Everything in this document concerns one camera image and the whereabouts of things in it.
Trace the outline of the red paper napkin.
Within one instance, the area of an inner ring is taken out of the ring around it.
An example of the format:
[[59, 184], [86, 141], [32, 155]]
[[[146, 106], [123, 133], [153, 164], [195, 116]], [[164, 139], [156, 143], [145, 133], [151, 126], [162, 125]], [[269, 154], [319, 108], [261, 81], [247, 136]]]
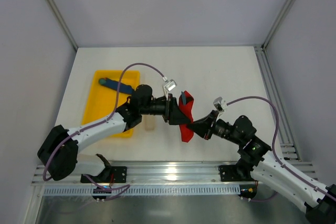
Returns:
[[[181, 92], [179, 97], [178, 107], [188, 117], [190, 123], [193, 123], [192, 108], [194, 104], [193, 96], [187, 91]], [[194, 132], [187, 127], [187, 124], [179, 125], [181, 140], [184, 143], [188, 143], [194, 136]]]

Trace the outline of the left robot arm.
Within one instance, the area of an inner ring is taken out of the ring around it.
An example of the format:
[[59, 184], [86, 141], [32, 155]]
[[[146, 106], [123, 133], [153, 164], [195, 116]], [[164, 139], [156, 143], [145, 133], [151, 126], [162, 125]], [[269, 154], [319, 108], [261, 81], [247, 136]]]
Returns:
[[79, 158], [79, 153], [103, 138], [136, 127], [143, 115], [161, 116], [170, 125], [191, 122], [172, 94], [154, 98], [149, 85], [139, 85], [112, 115], [70, 129], [54, 126], [37, 152], [45, 167], [43, 179], [59, 181], [72, 173], [108, 178], [111, 166], [101, 154]]

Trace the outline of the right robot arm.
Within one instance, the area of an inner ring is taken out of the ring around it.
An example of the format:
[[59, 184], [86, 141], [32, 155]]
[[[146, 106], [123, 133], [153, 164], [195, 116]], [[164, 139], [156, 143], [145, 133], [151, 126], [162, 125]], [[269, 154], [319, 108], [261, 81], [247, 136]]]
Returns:
[[256, 136], [248, 117], [242, 115], [229, 124], [212, 111], [187, 128], [206, 140], [216, 135], [238, 145], [237, 169], [287, 198], [310, 223], [335, 223], [335, 185], [327, 186], [278, 157], [273, 147]]

